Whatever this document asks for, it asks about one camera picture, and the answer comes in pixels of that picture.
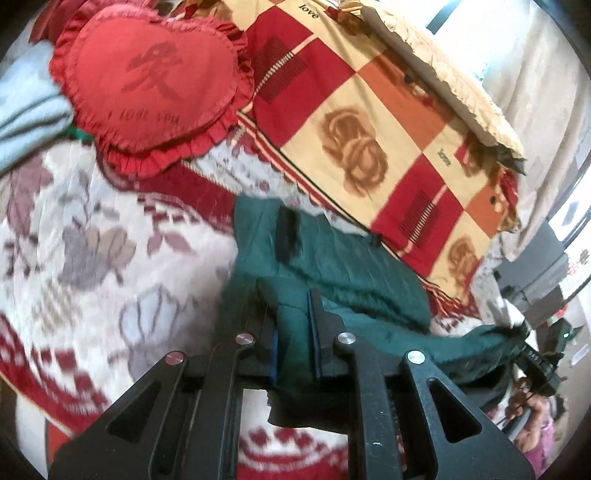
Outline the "green quilted puffer jacket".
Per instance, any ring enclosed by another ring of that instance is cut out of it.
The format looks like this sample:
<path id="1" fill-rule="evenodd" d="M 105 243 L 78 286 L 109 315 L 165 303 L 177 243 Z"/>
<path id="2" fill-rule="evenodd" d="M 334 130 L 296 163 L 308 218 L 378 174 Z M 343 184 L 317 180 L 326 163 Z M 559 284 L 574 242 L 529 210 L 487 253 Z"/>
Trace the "green quilted puffer jacket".
<path id="1" fill-rule="evenodd" d="M 215 337 L 245 330 L 256 316 L 276 321 L 279 344 L 270 421 L 282 427 L 334 425 L 346 396 L 318 392 L 312 371 L 311 302 L 379 351 L 419 350 L 476 405 L 492 410 L 504 396 L 525 340 L 520 328 L 482 325 L 460 337 L 431 332 L 431 310 L 417 275 L 376 240 L 346 234 L 324 216 L 276 199 L 240 196 L 233 206 L 238 255 L 222 297 Z"/>

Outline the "floral white red bedspread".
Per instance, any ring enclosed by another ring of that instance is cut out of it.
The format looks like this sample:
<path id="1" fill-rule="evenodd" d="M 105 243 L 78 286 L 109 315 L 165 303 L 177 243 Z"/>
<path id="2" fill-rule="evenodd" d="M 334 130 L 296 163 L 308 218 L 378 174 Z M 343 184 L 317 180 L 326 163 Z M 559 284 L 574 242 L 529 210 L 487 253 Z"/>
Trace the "floral white red bedspread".
<path id="1" fill-rule="evenodd" d="M 290 209 L 362 231 L 287 181 Z M 165 353 L 211 344 L 238 247 L 233 194 L 183 163 L 119 178 L 86 141 L 1 179 L 1 377 L 27 444 L 81 433 Z"/>

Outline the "small floral white sheet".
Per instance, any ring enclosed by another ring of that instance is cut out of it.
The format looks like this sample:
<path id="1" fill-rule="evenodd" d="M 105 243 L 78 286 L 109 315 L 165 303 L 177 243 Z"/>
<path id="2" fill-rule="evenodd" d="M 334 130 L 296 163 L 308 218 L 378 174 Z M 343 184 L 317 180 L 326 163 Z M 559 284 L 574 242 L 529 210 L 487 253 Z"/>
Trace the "small floral white sheet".
<path id="1" fill-rule="evenodd" d="M 290 184 L 270 163 L 246 151 L 242 128 L 200 157 L 183 161 L 192 173 L 204 177 L 233 194 L 280 198 Z"/>

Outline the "red cream rose blanket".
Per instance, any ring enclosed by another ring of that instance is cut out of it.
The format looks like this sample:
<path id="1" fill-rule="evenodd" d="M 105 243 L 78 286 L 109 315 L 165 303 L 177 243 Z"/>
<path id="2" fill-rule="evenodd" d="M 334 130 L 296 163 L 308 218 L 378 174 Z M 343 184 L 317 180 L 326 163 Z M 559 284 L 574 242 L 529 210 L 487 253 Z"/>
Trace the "red cream rose blanket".
<path id="1" fill-rule="evenodd" d="M 487 147 L 363 22 L 329 1 L 190 1 L 235 23 L 254 90 L 249 153 L 311 201 L 377 234 L 438 313 L 478 315 L 473 281 L 516 220 L 518 160 Z"/>

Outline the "red heart ruffled pillow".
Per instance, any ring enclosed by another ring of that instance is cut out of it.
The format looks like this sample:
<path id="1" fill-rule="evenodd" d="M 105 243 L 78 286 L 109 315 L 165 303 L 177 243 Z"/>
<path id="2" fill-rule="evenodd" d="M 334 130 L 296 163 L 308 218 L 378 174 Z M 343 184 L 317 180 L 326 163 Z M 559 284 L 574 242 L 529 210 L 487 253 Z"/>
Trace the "red heart ruffled pillow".
<path id="1" fill-rule="evenodd" d="M 228 137 L 252 100 L 245 31 L 215 17 L 169 20 L 133 3 L 87 1 L 49 65 L 117 174 L 152 177 Z"/>

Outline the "light blue folded cloth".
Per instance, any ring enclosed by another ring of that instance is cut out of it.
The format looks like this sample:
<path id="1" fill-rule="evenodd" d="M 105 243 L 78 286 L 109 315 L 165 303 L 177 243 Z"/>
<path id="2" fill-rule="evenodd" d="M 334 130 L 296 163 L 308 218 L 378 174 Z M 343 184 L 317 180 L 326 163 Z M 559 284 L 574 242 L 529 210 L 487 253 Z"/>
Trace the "light blue folded cloth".
<path id="1" fill-rule="evenodd" d="M 54 47 L 41 41 L 1 77 L 1 172 L 61 135 L 73 122 L 69 100 L 49 72 Z"/>

